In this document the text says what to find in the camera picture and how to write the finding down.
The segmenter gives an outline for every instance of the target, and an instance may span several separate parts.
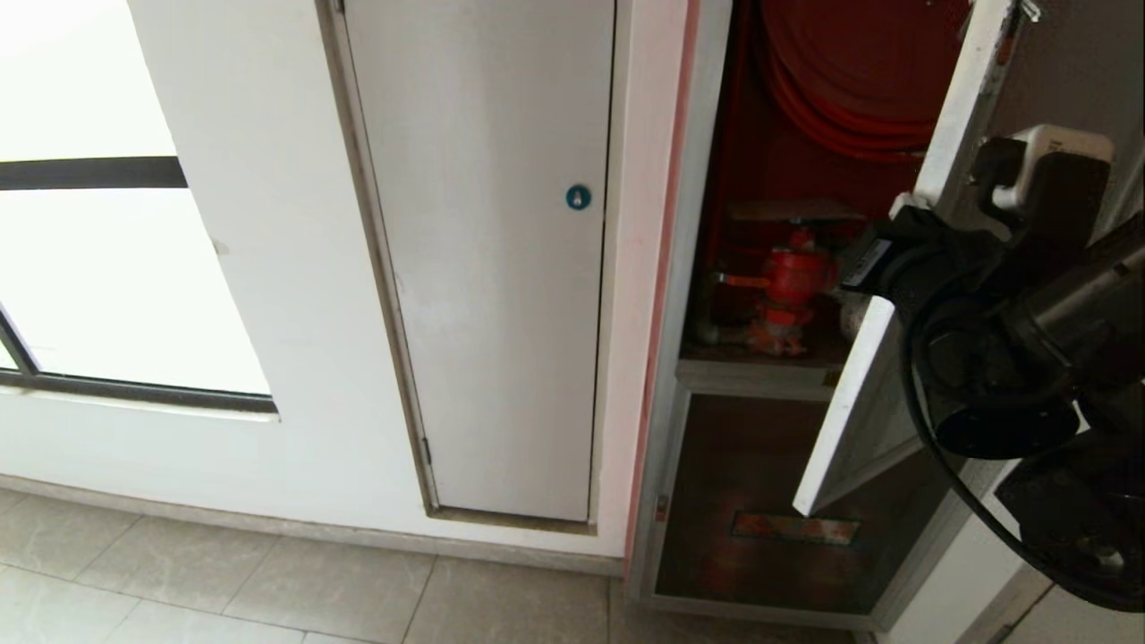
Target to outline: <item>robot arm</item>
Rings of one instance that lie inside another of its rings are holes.
[[[1053,126],[990,140],[974,165],[978,207],[1006,242],[900,198],[840,286],[894,303],[911,417],[960,496],[1067,590],[1140,612],[1143,215],[1087,248],[1112,155],[1103,136]],[[1092,431],[1077,433],[1075,401]],[[1020,540],[943,450],[1022,460],[997,490]]]

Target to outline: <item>door frame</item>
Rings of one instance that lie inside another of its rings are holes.
[[[672,228],[663,249],[668,253],[668,270],[658,333],[661,341],[654,347],[656,359],[649,372],[652,401],[648,409],[646,447],[641,455],[643,468],[638,466],[640,476],[633,481],[638,486],[634,494],[638,506],[634,512],[625,596],[633,603],[678,612],[859,631],[887,630],[907,608],[970,518],[970,510],[954,493],[947,493],[883,596],[867,615],[728,604],[670,597],[656,592],[656,578],[665,536],[665,521],[662,517],[670,511],[688,401],[693,393],[703,393],[705,387],[705,380],[696,377],[695,364],[681,361],[679,351],[685,330],[694,250],[700,230],[701,205],[708,179],[708,162],[714,135],[733,5],[733,0],[692,1],[698,5],[695,39],[690,53],[694,71],[690,74],[692,81],[681,87],[687,94],[682,97],[686,116],[678,119],[677,124],[678,127],[681,125],[684,127],[680,174],[676,194],[670,195],[670,198],[676,201],[676,217],[671,221]],[[1013,15],[1012,0],[976,2],[963,55],[960,57],[960,68],[963,65],[965,68],[961,74],[956,71],[951,79],[940,125],[935,129],[934,139],[927,150],[927,162],[919,172],[915,188],[916,194],[924,196],[932,204],[946,203],[958,195],[960,182],[948,181],[948,178],[961,176],[969,168],[972,152],[978,144],[978,134],[985,131],[988,124],[996,89],[1005,71],[1004,65],[997,65],[995,52],[1000,44],[1000,34],[1006,31]],[[976,40],[981,45],[976,47]],[[861,395],[870,395],[869,391],[862,390],[876,355],[889,350],[895,351],[898,335],[897,325],[892,323],[893,307],[883,308],[885,311],[876,308],[875,315],[868,313],[863,322],[867,337],[874,338],[878,348],[862,352],[855,360],[848,359],[843,378],[846,379],[848,371],[858,377],[852,377],[850,385],[840,380],[835,387],[835,394],[828,398],[837,411],[828,413],[821,434],[832,433],[836,440],[843,435],[854,401]],[[752,379],[750,375],[745,375],[745,378],[748,382]],[[823,395],[822,388],[822,385],[805,385],[782,393],[792,399],[803,395],[811,396],[803,398],[804,400],[822,400],[820,398]],[[1001,471],[1002,464],[971,461],[963,468],[962,477],[976,494],[982,494],[995,482]]]
[[[354,193],[362,212],[370,264],[381,300],[386,337],[389,340],[390,354],[394,356],[397,390],[402,400],[402,411],[405,415],[405,426],[409,431],[410,449],[414,454],[413,464],[418,474],[418,486],[421,488],[426,513],[432,516],[433,511],[440,508],[437,488],[434,485],[433,466],[429,462],[429,443],[421,424],[421,407],[418,405],[410,352],[405,344],[405,327],[397,301],[394,267],[389,259],[389,243],[386,241],[386,228],[381,219],[381,196],[378,193],[378,182],[373,178],[373,157],[365,136],[365,115],[362,111],[357,77],[354,73],[354,57],[350,54],[349,30],[346,25],[346,3],[344,0],[318,0],[316,5],[318,26],[322,30],[326,61],[330,66],[334,103],[338,108],[338,118],[341,120],[342,135],[346,139],[347,156],[354,179]]]

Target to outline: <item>white cabinet door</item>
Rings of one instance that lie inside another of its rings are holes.
[[[984,136],[1006,136],[1041,123],[1105,134],[1118,146],[1098,230],[1135,207],[1143,144],[1142,5],[1039,0],[1040,22],[1025,16],[1012,61],[1000,48],[1024,13],[1010,0],[979,0],[915,194],[963,228],[985,223],[966,187]],[[902,400],[894,307],[876,298],[843,370],[795,497],[811,515],[921,447]]]
[[[585,520],[613,1],[346,5],[439,502]]]

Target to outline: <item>blue lock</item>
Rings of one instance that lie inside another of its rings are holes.
[[[592,193],[586,186],[577,183],[564,193],[564,203],[572,210],[584,210],[592,203]]]

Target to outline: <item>baseboard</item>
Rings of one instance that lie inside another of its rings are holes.
[[[7,474],[0,474],[0,488],[23,492],[25,494],[34,494],[38,496],[47,496],[49,498],[58,498],[61,501],[70,501],[72,503],[94,505],[96,508],[120,510],[123,512],[132,512],[135,515],[163,517],[165,519],[244,529],[248,532],[313,539],[316,541],[332,541],[337,543],[349,543],[353,545],[369,545],[371,548],[386,548],[389,550],[442,555],[445,557],[458,557],[461,559],[479,559],[482,561],[496,561],[499,564],[513,564],[518,566],[551,568],[603,576],[622,576],[624,571],[624,561],[618,557],[598,557],[593,555],[577,555],[574,552],[555,552],[552,550],[520,548],[516,545],[504,545],[500,543],[484,543],[480,541],[443,539],[437,536],[425,536],[380,529],[334,526],[329,524],[311,524],[292,519],[278,519],[275,517],[260,517],[255,515],[244,515],[240,512],[227,512],[223,510],[210,510],[206,508],[192,508],[190,505],[179,505],[175,503],[163,503],[159,501],[120,496],[118,494],[94,492],[90,489],[69,487],[19,477],[10,477]]]

